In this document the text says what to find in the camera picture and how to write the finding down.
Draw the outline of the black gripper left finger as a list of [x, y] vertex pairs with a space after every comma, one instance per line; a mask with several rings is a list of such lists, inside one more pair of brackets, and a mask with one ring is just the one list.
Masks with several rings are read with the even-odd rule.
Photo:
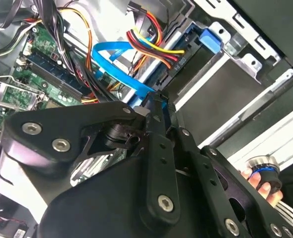
[[134, 152], [147, 131], [176, 124], [176, 107], [149, 93], [141, 104], [121, 101], [19, 112], [4, 120], [0, 136], [0, 193], [34, 219], [71, 188], [71, 176], [88, 159]]

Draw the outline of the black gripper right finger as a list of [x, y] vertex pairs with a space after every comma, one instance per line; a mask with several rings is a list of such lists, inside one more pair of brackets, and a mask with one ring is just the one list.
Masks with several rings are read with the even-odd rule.
[[293, 238], [293, 227], [215, 148], [199, 149], [167, 105], [181, 218], [171, 238]]

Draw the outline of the person's hand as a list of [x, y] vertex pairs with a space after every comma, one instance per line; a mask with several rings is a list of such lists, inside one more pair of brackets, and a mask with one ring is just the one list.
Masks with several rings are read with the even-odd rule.
[[280, 190], [276, 193], [270, 193], [271, 185], [268, 182], [263, 183], [263, 185], [259, 189], [257, 189], [257, 186], [261, 181], [261, 175], [259, 173], [255, 173], [254, 175], [252, 175], [252, 170], [250, 168], [247, 168], [240, 173], [258, 191], [258, 193], [264, 199], [266, 199], [266, 201], [271, 206], [276, 207], [276, 205], [282, 200], [283, 193]]

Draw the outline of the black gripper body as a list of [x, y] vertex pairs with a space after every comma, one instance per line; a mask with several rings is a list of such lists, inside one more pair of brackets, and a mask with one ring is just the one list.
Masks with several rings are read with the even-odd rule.
[[139, 215], [142, 163], [120, 162], [63, 192], [48, 206], [38, 228], [40, 238], [217, 238], [213, 219], [191, 188], [191, 179], [177, 174], [181, 205], [179, 222], [168, 230], [150, 231]]

